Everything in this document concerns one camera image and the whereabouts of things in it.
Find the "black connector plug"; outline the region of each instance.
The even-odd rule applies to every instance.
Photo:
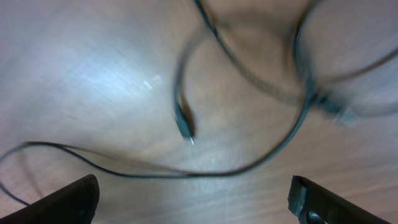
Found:
[[[183,109],[181,106],[176,106],[175,108],[175,122],[177,123],[178,129],[180,130],[180,133],[182,137],[185,139],[189,139],[192,144],[193,142],[193,128],[190,125],[190,122],[185,115]]]

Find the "glossy surface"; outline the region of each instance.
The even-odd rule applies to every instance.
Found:
[[[305,4],[216,0],[210,6],[256,24],[225,32],[231,48],[262,78],[298,93],[285,41]],[[319,77],[356,70],[398,47],[397,10],[394,0],[325,3],[305,33]],[[22,141],[52,141],[191,170],[228,170],[257,158],[290,128],[297,109],[244,81],[211,39],[194,53],[185,82],[195,145],[178,133],[175,66],[202,26],[184,0],[1,1],[0,152]],[[398,100],[397,64],[328,87],[352,105],[390,103]],[[313,111],[280,155],[237,178],[119,179],[37,148],[10,157],[1,179],[34,202],[95,174],[101,198],[94,223],[298,223],[287,194],[292,176],[302,175],[395,223],[397,133],[397,116],[342,127]],[[144,172],[87,156],[109,169]],[[0,216],[22,208],[3,194],[0,202]]]

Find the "brown wooden surface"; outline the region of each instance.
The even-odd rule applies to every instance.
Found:
[[[284,44],[305,4],[216,0],[210,6],[220,16],[245,15],[264,25],[239,27],[226,38],[262,78],[299,92]],[[397,47],[397,11],[395,0],[324,4],[305,33],[319,77],[355,70]],[[22,141],[53,141],[192,170],[228,170],[258,157],[290,128],[297,108],[255,90],[211,39],[187,71],[195,145],[178,133],[175,65],[201,26],[187,0],[0,1],[0,152]],[[397,62],[329,87],[353,105],[397,100]],[[397,133],[397,116],[345,128],[313,111],[281,154],[237,178],[119,179],[37,148],[10,157],[1,179],[34,202],[95,174],[101,198],[94,223],[298,223],[287,194],[292,176],[302,175],[395,223]],[[141,171],[87,156],[110,169]],[[0,217],[20,208],[0,194]]]

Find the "thin black wire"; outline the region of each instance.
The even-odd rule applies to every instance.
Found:
[[[218,40],[219,43],[221,43],[221,47],[223,48],[224,51],[228,51],[228,49],[225,47],[225,44],[222,42],[220,38],[217,38],[217,32],[215,27],[210,23],[210,20],[204,11],[203,6],[200,4],[201,2],[199,0],[195,0],[195,4],[197,4],[198,9],[206,23],[206,25],[212,30],[212,32],[215,33],[215,37]],[[274,156],[276,156],[283,148],[288,145],[288,143],[294,138],[296,135],[297,131],[300,129],[302,123],[304,122],[308,111],[311,107],[313,97],[315,96],[315,82],[312,79],[312,74],[311,69],[304,68],[305,66],[308,65],[308,60],[306,58],[301,58],[303,54],[301,51],[303,50],[303,46],[301,44],[300,38],[301,38],[301,33],[302,33],[302,27],[303,24],[307,20],[307,15],[310,14],[310,12],[315,8],[315,5],[311,5],[303,14],[302,19],[300,20],[297,30],[296,30],[296,35],[294,38],[293,46],[294,46],[294,61],[296,65],[297,72],[299,73],[299,76],[304,77],[303,82],[305,84],[305,99],[303,101],[302,109],[300,110],[300,113],[298,114],[297,120],[292,126],[292,129],[286,134],[286,136],[281,140],[274,148],[272,148],[270,151],[265,153],[263,156],[260,158],[256,159],[255,161],[251,162],[250,164],[247,164],[245,166],[242,166],[238,169],[234,170],[229,170],[225,172],[192,172],[189,170],[182,170],[178,171],[175,174],[153,174],[153,175],[146,175],[146,174],[127,174],[127,173],[122,173],[122,172],[116,172],[113,170],[109,170],[107,168],[101,167],[94,162],[91,162],[89,159],[73,152],[72,150],[68,149],[65,147],[63,144],[57,144],[57,143],[51,143],[51,142],[27,142],[24,144],[21,144],[20,146],[17,146],[9,151],[7,151],[5,154],[3,154],[0,157],[0,165],[12,154],[30,149],[32,147],[39,147],[39,146],[46,146],[46,147],[51,147],[52,149],[58,149],[60,151],[63,151],[73,157],[76,157],[77,159],[87,163],[89,166],[92,166],[93,168],[102,171],[104,173],[114,175],[116,177],[123,177],[123,178],[129,178],[129,179],[194,179],[194,178],[220,178],[220,177],[234,177],[237,175],[245,174],[249,171],[254,170],[255,168],[259,167],[260,165],[264,164],[265,162],[269,161],[272,159]],[[228,56],[233,63],[236,63],[237,60],[234,59],[232,56]],[[183,77],[183,68],[181,70],[178,70],[177,76],[179,76],[180,79]],[[16,200],[17,202],[20,202],[24,205],[29,205],[29,203],[23,201],[22,199],[16,197],[14,194],[12,194],[6,186],[0,182],[0,189],[4,191],[4,193],[10,198]]]

